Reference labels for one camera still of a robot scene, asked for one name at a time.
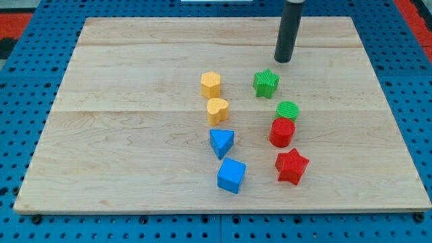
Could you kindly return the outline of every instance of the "red cylinder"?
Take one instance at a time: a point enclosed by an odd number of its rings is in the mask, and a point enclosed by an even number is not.
[[[296,131],[296,124],[285,117],[277,118],[271,124],[270,142],[279,147],[284,148],[291,143],[292,136]]]

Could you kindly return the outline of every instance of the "blue triangular prism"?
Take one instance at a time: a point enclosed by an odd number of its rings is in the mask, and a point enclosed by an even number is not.
[[[234,131],[210,129],[210,145],[218,159],[222,159],[233,144]]]

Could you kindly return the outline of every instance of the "green block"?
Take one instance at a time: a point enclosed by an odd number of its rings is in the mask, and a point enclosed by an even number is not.
[[[299,113],[300,109],[297,104],[291,101],[282,101],[277,105],[275,118],[285,117],[295,122]]]
[[[277,90],[278,84],[279,76],[272,73],[270,69],[266,69],[264,72],[257,72],[254,77],[255,96],[264,96],[271,99],[271,96]]]

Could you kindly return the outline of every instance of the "blue pegboard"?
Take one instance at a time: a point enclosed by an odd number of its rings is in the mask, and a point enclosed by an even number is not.
[[[0,73],[0,242],[431,242],[432,214],[21,216],[11,209],[86,17],[280,16],[283,0],[42,0]],[[308,0],[351,16],[432,195],[432,67],[391,1]]]

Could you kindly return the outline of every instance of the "red star-shaped block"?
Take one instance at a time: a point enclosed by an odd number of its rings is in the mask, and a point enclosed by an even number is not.
[[[302,177],[309,159],[303,157],[297,149],[293,148],[288,153],[280,153],[276,159],[276,169],[279,172],[278,181],[289,181],[297,185]]]

